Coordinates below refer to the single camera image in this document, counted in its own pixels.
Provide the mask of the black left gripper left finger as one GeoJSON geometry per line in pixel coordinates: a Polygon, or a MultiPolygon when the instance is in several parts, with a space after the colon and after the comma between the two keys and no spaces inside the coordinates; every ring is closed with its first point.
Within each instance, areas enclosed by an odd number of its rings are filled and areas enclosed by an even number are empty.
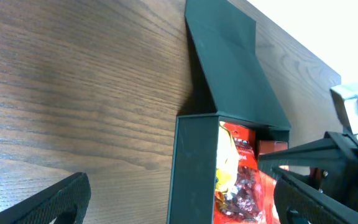
{"type": "Polygon", "coordinates": [[[82,224],[90,198],[88,176],[77,172],[0,212],[0,224],[82,224]]]}

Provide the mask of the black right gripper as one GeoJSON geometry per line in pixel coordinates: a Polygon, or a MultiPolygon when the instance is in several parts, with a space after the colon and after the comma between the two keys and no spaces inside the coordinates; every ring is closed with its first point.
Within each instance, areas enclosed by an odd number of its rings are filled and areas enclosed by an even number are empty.
{"type": "Polygon", "coordinates": [[[259,157],[258,168],[309,166],[309,182],[319,192],[358,212],[358,140],[326,132],[322,139],[259,157]]]}

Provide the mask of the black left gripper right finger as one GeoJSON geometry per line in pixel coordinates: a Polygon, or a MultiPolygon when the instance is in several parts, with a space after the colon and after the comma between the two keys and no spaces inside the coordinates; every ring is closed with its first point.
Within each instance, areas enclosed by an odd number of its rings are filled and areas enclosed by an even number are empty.
{"type": "Polygon", "coordinates": [[[274,201],[280,223],[358,224],[358,212],[318,192],[287,170],[278,175],[274,201]]]}

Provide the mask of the red Hacks candy bag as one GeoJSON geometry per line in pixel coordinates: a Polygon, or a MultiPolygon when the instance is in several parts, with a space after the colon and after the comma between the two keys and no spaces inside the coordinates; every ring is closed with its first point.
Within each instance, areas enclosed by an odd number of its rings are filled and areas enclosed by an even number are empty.
{"type": "Polygon", "coordinates": [[[273,200],[276,181],[258,170],[255,131],[225,122],[239,153],[237,180],[227,192],[214,193],[214,223],[279,223],[273,200]]]}

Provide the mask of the red Hello Panda box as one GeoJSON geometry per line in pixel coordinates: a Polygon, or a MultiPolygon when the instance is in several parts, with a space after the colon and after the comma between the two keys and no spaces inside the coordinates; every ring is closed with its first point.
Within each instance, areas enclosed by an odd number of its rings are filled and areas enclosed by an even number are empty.
{"type": "Polygon", "coordinates": [[[256,143],[256,159],[259,165],[259,157],[264,154],[285,151],[288,149],[288,143],[283,141],[258,140],[256,143]]]}

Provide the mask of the yellow snack packet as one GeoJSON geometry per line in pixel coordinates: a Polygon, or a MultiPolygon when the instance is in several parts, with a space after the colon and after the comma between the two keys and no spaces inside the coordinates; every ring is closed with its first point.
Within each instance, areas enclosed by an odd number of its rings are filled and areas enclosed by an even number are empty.
{"type": "Polygon", "coordinates": [[[236,183],[239,153],[230,131],[219,122],[218,145],[216,153],[216,190],[227,193],[236,183]]]}

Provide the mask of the black storage box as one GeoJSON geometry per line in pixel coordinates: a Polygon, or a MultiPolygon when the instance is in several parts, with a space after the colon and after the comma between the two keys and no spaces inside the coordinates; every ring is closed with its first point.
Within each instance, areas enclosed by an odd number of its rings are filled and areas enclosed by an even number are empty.
{"type": "Polygon", "coordinates": [[[187,0],[185,23],[193,92],[176,120],[167,221],[212,223],[220,122],[281,142],[291,126],[255,54],[252,18],[227,0],[187,0]]]}

